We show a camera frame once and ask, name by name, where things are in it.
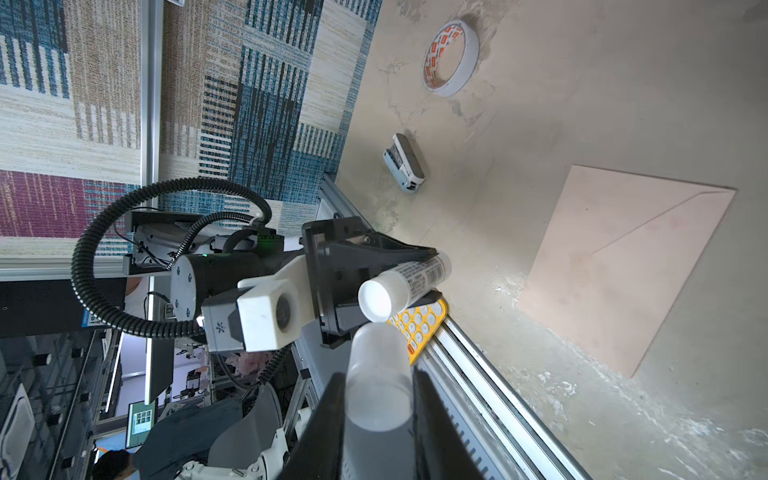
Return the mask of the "white glue stick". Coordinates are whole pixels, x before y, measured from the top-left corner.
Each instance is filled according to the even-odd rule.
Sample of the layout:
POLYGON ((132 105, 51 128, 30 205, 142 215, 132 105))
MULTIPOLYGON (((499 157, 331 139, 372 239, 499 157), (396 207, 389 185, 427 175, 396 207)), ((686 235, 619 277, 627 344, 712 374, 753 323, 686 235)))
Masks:
POLYGON ((442 251, 423 262, 407 262, 365 281, 358 290, 358 304, 371 322, 382 323, 405 311, 443 283, 452 262, 442 251))

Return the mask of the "yellow calculator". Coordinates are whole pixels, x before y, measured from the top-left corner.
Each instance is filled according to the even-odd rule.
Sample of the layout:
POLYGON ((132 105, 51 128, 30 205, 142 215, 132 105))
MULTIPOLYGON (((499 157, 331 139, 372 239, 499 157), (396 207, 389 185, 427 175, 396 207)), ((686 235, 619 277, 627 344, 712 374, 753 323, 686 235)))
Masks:
POLYGON ((405 337, 411 365, 415 364, 426 345, 448 317, 448 313, 447 301, 440 298, 431 304, 411 307, 386 321, 405 337))

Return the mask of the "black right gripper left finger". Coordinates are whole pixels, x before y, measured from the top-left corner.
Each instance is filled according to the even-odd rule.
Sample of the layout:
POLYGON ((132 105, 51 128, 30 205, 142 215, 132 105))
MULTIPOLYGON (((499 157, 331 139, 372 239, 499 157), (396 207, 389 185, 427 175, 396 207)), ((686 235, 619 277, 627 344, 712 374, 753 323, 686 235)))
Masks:
POLYGON ((278 479, 342 478, 346 375, 335 373, 278 479))

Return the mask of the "light blue stapler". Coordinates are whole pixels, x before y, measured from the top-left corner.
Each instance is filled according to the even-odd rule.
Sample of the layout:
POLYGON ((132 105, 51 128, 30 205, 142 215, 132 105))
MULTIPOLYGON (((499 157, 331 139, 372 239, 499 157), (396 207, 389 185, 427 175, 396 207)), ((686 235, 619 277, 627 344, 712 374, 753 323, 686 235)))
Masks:
POLYGON ((406 193, 415 193, 425 181, 425 174, 408 140, 402 133, 393 135, 393 144, 382 154, 396 183, 406 193))

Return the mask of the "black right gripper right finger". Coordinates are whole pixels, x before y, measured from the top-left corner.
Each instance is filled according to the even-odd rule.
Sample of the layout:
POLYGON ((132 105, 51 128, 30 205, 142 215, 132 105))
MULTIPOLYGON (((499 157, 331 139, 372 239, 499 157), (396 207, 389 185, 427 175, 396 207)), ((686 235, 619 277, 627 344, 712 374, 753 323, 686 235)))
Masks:
POLYGON ((416 479, 482 479, 430 376, 413 372, 416 479))

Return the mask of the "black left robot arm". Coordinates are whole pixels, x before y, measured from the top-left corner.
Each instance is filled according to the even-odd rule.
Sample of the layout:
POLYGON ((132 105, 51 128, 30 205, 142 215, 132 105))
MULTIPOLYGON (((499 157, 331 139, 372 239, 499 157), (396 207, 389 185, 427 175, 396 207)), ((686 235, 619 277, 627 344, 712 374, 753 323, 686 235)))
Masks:
POLYGON ((148 339, 203 341, 210 352, 279 351, 310 323, 335 349, 369 322, 383 323, 439 298, 451 274, 449 257, 374 230, 358 216, 304 224, 301 247, 288 251, 269 227, 272 212, 251 189, 214 178, 157 182, 117 199, 78 240, 71 281, 86 310, 123 333, 148 339), (202 190, 250 201, 258 215, 216 212, 193 218, 170 262, 159 267, 171 282, 171 321, 127 314, 97 289, 97 248, 116 222, 154 198, 202 190))

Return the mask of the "translucent glue stick cap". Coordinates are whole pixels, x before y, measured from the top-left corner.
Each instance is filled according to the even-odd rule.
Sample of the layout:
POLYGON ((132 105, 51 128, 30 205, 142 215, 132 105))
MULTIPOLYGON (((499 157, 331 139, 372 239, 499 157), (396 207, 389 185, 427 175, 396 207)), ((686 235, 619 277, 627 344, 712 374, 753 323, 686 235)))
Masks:
POLYGON ((357 479, 412 477, 412 369, 406 339, 397 328, 368 323, 355 334, 345 414, 345 459, 357 479))

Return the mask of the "white tape roll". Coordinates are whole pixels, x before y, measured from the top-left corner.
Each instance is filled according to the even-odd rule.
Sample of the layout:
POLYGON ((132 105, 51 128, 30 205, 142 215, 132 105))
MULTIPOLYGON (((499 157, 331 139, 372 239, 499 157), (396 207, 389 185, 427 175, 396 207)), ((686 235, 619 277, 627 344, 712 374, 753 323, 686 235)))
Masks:
POLYGON ((424 55, 422 82, 432 94, 451 97, 470 80, 479 60, 477 33, 460 19, 447 22, 424 55))

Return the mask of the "aluminium front rail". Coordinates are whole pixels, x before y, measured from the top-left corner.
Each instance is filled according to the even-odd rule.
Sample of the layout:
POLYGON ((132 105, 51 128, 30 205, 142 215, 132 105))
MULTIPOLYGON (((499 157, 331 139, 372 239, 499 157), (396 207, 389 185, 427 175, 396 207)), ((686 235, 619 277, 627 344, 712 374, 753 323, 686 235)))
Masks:
MULTIPOLYGON (((588 472, 453 319, 443 322, 416 365, 434 382, 454 429, 483 478, 588 478, 588 472)), ((349 424, 341 476, 410 479, 413 446, 408 426, 373 434, 349 424)))

